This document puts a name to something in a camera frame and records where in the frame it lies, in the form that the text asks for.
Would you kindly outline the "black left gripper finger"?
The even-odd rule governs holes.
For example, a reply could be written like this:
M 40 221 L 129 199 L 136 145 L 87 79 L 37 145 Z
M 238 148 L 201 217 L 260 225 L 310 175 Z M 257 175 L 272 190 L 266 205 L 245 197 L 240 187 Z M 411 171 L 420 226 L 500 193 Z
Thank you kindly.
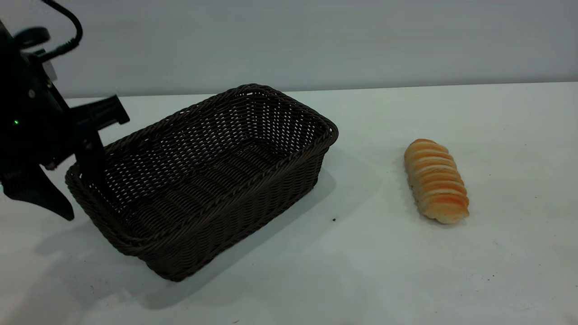
M 75 157 L 84 179 L 103 183 L 107 163 L 103 142 L 97 131 L 90 132 L 75 150 Z
M 11 200 L 40 206 L 65 220 L 74 220 L 71 203 L 55 187 L 39 165 L 29 165 L 1 172 L 4 194 Z

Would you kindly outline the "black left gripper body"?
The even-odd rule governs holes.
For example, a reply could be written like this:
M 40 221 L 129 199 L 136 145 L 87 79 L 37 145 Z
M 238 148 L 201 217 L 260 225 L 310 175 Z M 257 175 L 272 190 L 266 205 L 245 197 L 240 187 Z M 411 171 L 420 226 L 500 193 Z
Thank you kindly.
M 130 121 L 114 95 L 69 107 L 55 87 L 38 81 L 1 82 L 1 171 L 29 165 L 52 170 L 88 133 Z

